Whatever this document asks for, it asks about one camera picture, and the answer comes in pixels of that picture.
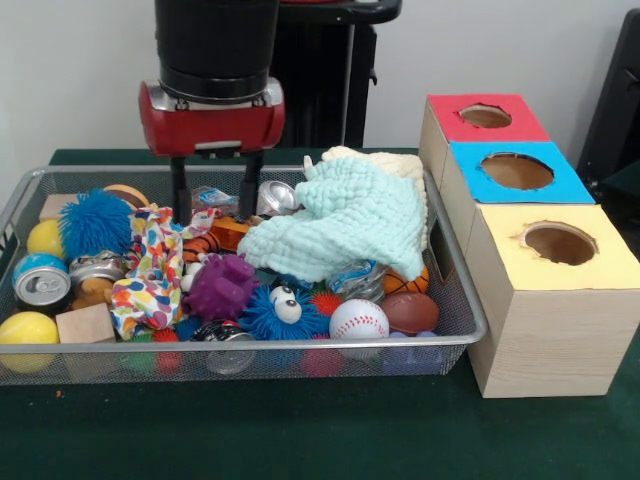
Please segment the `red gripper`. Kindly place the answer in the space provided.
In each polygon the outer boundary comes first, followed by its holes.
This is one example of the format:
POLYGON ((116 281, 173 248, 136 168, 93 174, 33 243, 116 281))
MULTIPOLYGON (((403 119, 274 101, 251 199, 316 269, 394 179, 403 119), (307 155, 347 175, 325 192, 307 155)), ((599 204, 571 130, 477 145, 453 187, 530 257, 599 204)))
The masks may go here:
MULTIPOLYGON (((159 81, 140 84, 138 107, 144 138, 156 156, 191 156, 232 149, 246 155, 239 193, 239 218, 255 214, 264 152, 281 139, 285 125, 285 99, 281 84, 270 79, 260 95, 236 104, 205 104, 171 95, 159 81)), ((173 219, 191 222, 191 193, 185 158, 170 160, 173 219)))

